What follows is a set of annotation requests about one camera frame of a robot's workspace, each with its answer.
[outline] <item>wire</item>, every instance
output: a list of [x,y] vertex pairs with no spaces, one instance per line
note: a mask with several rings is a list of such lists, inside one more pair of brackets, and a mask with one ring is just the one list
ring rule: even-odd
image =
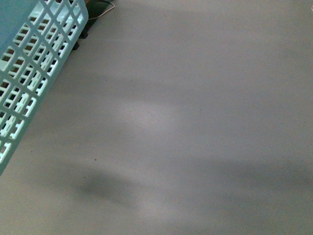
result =
[[98,18],[104,16],[105,14],[109,13],[110,11],[112,11],[112,10],[115,8],[115,5],[114,5],[112,2],[110,2],[110,1],[104,1],[104,0],[100,0],[100,1],[101,1],[101,2],[106,2],[106,3],[108,3],[108,4],[111,4],[112,7],[109,8],[108,10],[104,11],[101,15],[99,15],[99,16],[97,16],[97,17],[89,18],[89,19],[88,19],[89,21],[90,21],[90,20],[98,19]]

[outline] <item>mint green plastic crate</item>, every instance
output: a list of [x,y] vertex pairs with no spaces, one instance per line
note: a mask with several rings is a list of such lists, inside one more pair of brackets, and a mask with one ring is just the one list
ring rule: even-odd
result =
[[2,0],[0,175],[88,20],[84,0]]

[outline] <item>floor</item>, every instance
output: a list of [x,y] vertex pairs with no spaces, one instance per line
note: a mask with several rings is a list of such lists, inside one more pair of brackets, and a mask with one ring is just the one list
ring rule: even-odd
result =
[[0,234],[313,234],[312,1],[115,4],[1,176]]

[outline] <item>basket grid hole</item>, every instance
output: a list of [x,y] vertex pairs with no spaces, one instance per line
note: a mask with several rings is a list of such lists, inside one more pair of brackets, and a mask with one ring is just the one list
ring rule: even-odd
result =
[[69,12],[69,10],[68,10],[67,6],[64,4],[62,10],[60,11],[60,13],[57,17],[57,22],[59,22],[59,24],[61,24],[63,22],[63,20],[67,19],[68,12]]
[[12,68],[10,69],[9,75],[11,77],[15,77],[18,71],[20,70],[21,66],[23,65],[23,63],[24,63],[24,59],[19,57],[17,61],[14,63],[14,65],[12,66]]
[[9,47],[7,51],[2,55],[1,60],[4,62],[3,65],[0,67],[0,70],[4,71],[7,65],[9,64],[10,60],[13,58],[15,51]]
[[30,74],[29,70],[26,70],[25,73],[24,73],[25,76],[28,76],[29,74]]
[[45,88],[47,79],[44,77],[36,89],[36,94],[41,94]]
[[83,13],[80,13],[80,15],[79,15],[79,17],[78,17],[78,19],[77,19],[77,21],[78,21],[78,23],[79,24],[81,24],[82,22],[83,22]]
[[9,99],[13,101],[13,100],[15,99],[15,97],[16,97],[15,94],[11,94],[11,96],[9,97]]
[[41,78],[41,74],[38,72],[35,72],[34,76],[32,79],[29,81],[27,88],[30,89],[31,91],[34,90],[36,84],[39,82]]
[[14,111],[19,113],[21,111],[21,109],[23,108],[23,106],[25,105],[27,99],[28,99],[29,95],[27,93],[23,93],[18,101],[18,103],[16,104],[16,106],[14,107]]
[[19,119],[19,121],[16,123],[16,126],[18,129],[21,129],[21,127],[24,125],[24,121],[22,119]]
[[10,83],[4,81],[4,82],[2,82],[1,87],[5,88],[5,90],[6,90],[9,87],[9,85],[10,85]]
[[80,13],[80,7],[78,4],[74,6],[73,12],[75,16],[77,16]]
[[32,37],[32,38],[29,40],[29,43],[35,44],[37,41],[38,41],[38,38],[37,38],[37,37],[36,37],[36,38]]
[[20,28],[19,32],[17,33],[16,37],[14,38],[13,42],[19,46],[29,31],[30,31],[29,26],[24,23],[23,26]]
[[26,81],[25,78],[21,78],[21,79],[20,79],[20,83],[21,83],[22,85],[24,84],[25,81]]
[[64,31],[65,33],[68,33],[68,31],[72,29],[73,24],[74,24],[74,20],[73,20],[73,18],[70,16],[70,17],[69,17],[69,20],[66,21],[65,24],[64,24],[64,26],[63,26],[63,31]]
[[24,115],[24,116],[28,116],[28,115],[29,115],[30,111],[33,109],[34,104],[35,104],[34,100],[31,99],[31,100],[29,101],[29,103],[27,104],[27,106],[26,106],[24,112],[23,112],[23,115]]
[[35,24],[36,20],[40,17],[41,13],[44,11],[44,6],[38,1],[33,11],[29,14],[28,19],[32,24]]
[[35,52],[33,56],[34,62],[37,63],[39,61],[40,57],[43,55],[44,50],[45,50],[45,46],[43,45],[43,43],[41,43],[38,50]]
[[44,59],[43,59],[43,61],[42,61],[42,63],[41,63],[42,66],[45,66],[45,65],[46,65],[45,61],[49,58],[50,53],[51,53],[51,52],[48,51],[47,54],[45,55],[45,57],[44,57]]
[[32,71],[33,68],[34,67],[31,64],[28,64],[28,66],[26,67],[25,71]]
[[2,148],[1,148],[1,150],[0,150],[0,154],[4,154],[5,153],[5,151],[6,151],[6,149],[7,149],[7,146],[3,146]]
[[11,134],[15,134],[17,130],[18,130],[18,128],[17,128],[17,126],[15,126],[15,127],[13,128]]
[[14,120],[15,120],[15,117],[13,117],[11,115],[8,117],[8,119],[6,120],[6,122],[4,123],[4,125],[2,126],[2,128],[0,130],[0,135],[6,136],[7,131],[11,128]]
[[53,15],[56,14],[56,12],[58,11],[58,9],[60,8],[60,6],[62,6],[62,0],[52,0],[53,3],[50,6],[50,11],[52,12]]
[[52,25],[51,29],[45,36],[45,39],[49,42],[50,39],[53,37],[54,33],[57,31],[57,26],[55,24]]
[[31,52],[32,48],[34,47],[31,45],[26,45],[24,52],[28,55]]
[[48,71],[47,71],[47,73],[48,73],[49,75],[52,74],[52,72],[54,71],[54,68],[56,67],[57,64],[58,64],[58,60],[54,59],[54,60],[52,61],[51,65],[50,65],[50,67],[48,68]]
[[73,27],[72,27],[72,29],[71,29],[70,32],[68,33],[68,35],[69,35],[70,37],[73,36],[74,32],[76,31],[76,30],[75,30],[76,27],[77,27],[77,25],[74,24]]
[[59,55],[60,58],[62,58],[63,53],[64,53],[67,45],[68,45],[67,41],[64,40],[64,42],[62,43],[62,46],[60,47],[59,52],[58,52],[58,55]]
[[52,49],[57,52],[58,48],[62,45],[63,41],[63,35],[61,33],[58,34],[58,36],[55,38],[53,44],[52,44]]
[[4,94],[5,91],[6,91],[6,89],[0,89],[0,97],[2,97],[2,95]]
[[41,23],[39,23],[38,30],[41,32],[41,34],[44,33],[44,30],[47,28],[49,22],[51,21],[51,17],[48,14],[45,14],[44,19]]

